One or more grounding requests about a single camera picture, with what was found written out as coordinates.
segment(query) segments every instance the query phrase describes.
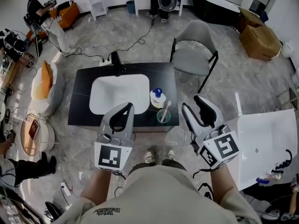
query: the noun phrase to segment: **cup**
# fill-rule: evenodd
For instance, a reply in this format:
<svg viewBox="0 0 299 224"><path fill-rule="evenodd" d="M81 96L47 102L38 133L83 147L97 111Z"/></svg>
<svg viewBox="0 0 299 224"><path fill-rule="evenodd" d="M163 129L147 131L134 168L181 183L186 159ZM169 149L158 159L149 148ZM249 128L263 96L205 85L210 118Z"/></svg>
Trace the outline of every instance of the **cup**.
<svg viewBox="0 0 299 224"><path fill-rule="evenodd" d="M158 120L159 123L161 123L161 124L165 124L165 123L167 123L167 122L170 120L170 118L171 118L171 114L170 114L170 112L167 110L167 111L166 111L165 118L164 118L163 122L161 122L161 119L162 119L162 117L163 117L164 112L165 112L165 109L162 109L162 110L159 110L158 113L157 113L157 120Z"/></svg>

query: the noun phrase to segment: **power strip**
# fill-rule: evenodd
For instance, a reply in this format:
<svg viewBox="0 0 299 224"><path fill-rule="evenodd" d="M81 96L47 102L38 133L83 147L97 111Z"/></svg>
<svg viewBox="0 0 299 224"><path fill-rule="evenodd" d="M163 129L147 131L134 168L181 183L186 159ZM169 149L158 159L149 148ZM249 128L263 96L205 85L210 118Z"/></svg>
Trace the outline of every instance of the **power strip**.
<svg viewBox="0 0 299 224"><path fill-rule="evenodd" d="M112 65L111 59L105 60L104 62L102 60L100 60L99 66L105 66L105 65Z"/></svg>
<svg viewBox="0 0 299 224"><path fill-rule="evenodd" d="M66 184L64 182L61 183L61 188L63 189L63 191L65 192L65 194L67 196L71 195L71 192L69 191L69 189L67 188Z"/></svg>

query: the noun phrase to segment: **cardboard box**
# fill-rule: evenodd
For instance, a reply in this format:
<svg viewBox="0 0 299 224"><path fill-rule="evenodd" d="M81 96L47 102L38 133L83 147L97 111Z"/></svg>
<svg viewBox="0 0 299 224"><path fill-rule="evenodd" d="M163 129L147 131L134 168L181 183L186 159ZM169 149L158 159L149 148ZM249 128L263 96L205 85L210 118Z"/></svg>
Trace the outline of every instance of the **cardboard box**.
<svg viewBox="0 0 299 224"><path fill-rule="evenodd" d="M240 35L241 43L251 58L270 61L281 50L281 43L271 28L246 26Z"/></svg>
<svg viewBox="0 0 299 224"><path fill-rule="evenodd" d="M235 25L235 28L237 28L240 33L243 32L243 30L247 25L255 28L260 26L265 26L265 24L262 22L261 19L259 19L257 15L240 7L239 9L240 9L240 17Z"/></svg>

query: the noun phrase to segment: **faucet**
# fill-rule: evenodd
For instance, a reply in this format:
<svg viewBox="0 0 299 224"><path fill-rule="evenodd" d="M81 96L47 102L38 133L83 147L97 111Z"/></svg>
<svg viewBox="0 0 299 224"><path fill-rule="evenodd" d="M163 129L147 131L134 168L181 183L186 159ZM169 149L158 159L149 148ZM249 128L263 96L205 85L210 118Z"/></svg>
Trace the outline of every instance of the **faucet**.
<svg viewBox="0 0 299 224"><path fill-rule="evenodd" d="M124 64L121 63L117 51L111 53L111 63L114 67L114 75L119 77L126 72Z"/></svg>

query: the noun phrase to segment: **toothbrush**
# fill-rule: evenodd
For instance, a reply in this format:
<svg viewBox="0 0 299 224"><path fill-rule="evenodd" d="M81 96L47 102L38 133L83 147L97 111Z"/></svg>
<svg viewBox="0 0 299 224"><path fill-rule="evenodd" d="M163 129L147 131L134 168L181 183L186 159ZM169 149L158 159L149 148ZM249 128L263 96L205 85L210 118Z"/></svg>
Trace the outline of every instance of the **toothbrush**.
<svg viewBox="0 0 299 224"><path fill-rule="evenodd" d="M167 103L167 107L166 107L166 109L164 111L164 114L163 114L163 117L161 119L161 122L163 122L163 120L165 119L165 116L166 116L166 113L167 113L167 109L168 109L169 106L171 106L171 101L168 101L168 103Z"/></svg>

